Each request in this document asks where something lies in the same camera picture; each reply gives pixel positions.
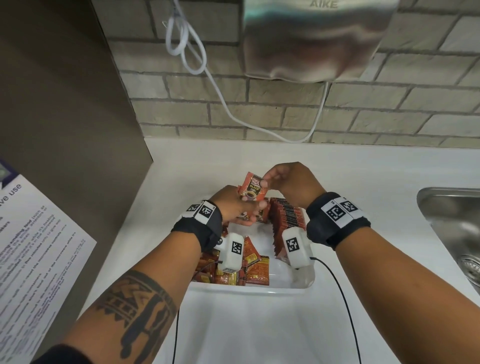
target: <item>white plastic tray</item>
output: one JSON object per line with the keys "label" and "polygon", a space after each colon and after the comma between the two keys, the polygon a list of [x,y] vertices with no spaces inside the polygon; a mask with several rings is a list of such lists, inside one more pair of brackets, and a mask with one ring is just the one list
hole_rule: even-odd
{"label": "white plastic tray", "polygon": [[270,257],[270,285],[247,284],[246,286],[228,286],[223,284],[192,282],[189,286],[190,290],[238,294],[291,295],[305,293],[307,288],[315,281],[313,265],[300,269],[292,269],[288,264],[279,259],[275,259],[273,227],[271,224],[255,223],[250,227],[246,227],[230,223],[228,232],[236,232],[242,236],[250,236],[258,253]]}

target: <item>brick wall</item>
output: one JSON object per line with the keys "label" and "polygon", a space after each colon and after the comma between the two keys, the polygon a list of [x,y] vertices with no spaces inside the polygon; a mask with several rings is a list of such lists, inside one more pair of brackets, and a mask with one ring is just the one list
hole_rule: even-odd
{"label": "brick wall", "polygon": [[[232,122],[208,79],[167,54],[168,0],[93,3],[146,136],[273,140]],[[238,5],[185,1],[183,9],[231,112],[304,137],[323,85],[247,79],[237,59]],[[479,59],[480,0],[402,0],[363,76],[332,85],[311,142],[480,148]]]}

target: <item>black wire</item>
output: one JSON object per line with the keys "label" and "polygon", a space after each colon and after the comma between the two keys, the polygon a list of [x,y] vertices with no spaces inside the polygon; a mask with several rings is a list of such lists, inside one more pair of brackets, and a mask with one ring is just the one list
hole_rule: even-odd
{"label": "black wire", "polygon": [[315,258],[314,256],[311,256],[310,259],[311,259],[311,260],[317,260],[317,261],[319,261],[320,263],[322,263],[322,264],[325,266],[325,268],[328,269],[328,271],[329,271],[330,274],[332,275],[333,279],[335,279],[336,285],[338,286],[338,289],[340,290],[340,293],[342,294],[343,302],[345,302],[345,307],[347,308],[348,317],[350,318],[350,324],[352,325],[353,336],[355,337],[355,345],[357,346],[357,354],[358,354],[358,356],[359,356],[359,363],[361,364],[360,348],[359,348],[359,342],[358,342],[358,340],[357,340],[357,333],[355,332],[355,327],[353,326],[352,315],[350,314],[350,309],[348,308],[347,299],[345,298],[345,295],[343,294],[342,287],[340,287],[340,283],[338,283],[338,280],[336,279],[335,274],[333,274],[332,270],[328,267],[327,264],[325,264],[324,262],[322,262],[320,259]]}
{"label": "black wire", "polygon": [[[211,266],[212,264],[216,264],[216,263],[223,263],[222,261],[217,261],[217,262],[212,262],[212,263],[208,263],[206,266],[204,266],[202,269],[200,269],[198,272],[196,272],[193,277],[192,277],[192,280],[195,279],[195,277],[202,271],[204,270],[205,268]],[[177,352],[177,338],[178,338],[178,334],[179,334],[179,316],[180,316],[180,307],[179,307],[179,310],[177,312],[177,324],[176,324],[176,327],[175,327],[175,344],[173,345],[173,359],[172,359],[172,364],[175,364],[175,353]]]}

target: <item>white wrist-mounted camera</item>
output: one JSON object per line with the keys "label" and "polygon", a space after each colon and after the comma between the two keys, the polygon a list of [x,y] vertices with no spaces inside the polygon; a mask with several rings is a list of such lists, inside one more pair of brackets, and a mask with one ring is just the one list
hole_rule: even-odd
{"label": "white wrist-mounted camera", "polygon": [[235,273],[241,269],[243,260],[243,236],[234,232],[221,238],[215,247],[220,251],[218,269],[226,273]]}
{"label": "white wrist-mounted camera", "polygon": [[312,242],[307,238],[307,232],[304,229],[298,227],[285,229],[282,239],[292,268],[297,269],[313,264],[310,259],[313,256],[310,247]]}

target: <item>person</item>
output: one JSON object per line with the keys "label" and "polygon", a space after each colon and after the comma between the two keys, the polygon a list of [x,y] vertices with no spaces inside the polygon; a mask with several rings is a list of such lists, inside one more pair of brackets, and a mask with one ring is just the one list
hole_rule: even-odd
{"label": "person", "polygon": [[[279,190],[289,203],[302,208],[326,192],[298,162],[274,166],[261,185]],[[210,201],[223,222],[266,203],[239,199],[234,186],[226,186]],[[254,218],[242,223],[253,222]],[[201,250],[195,234],[171,232],[85,311],[61,344],[35,363],[151,363]],[[361,303],[401,363],[480,363],[480,308],[472,301],[370,227],[354,231],[335,251]]]}

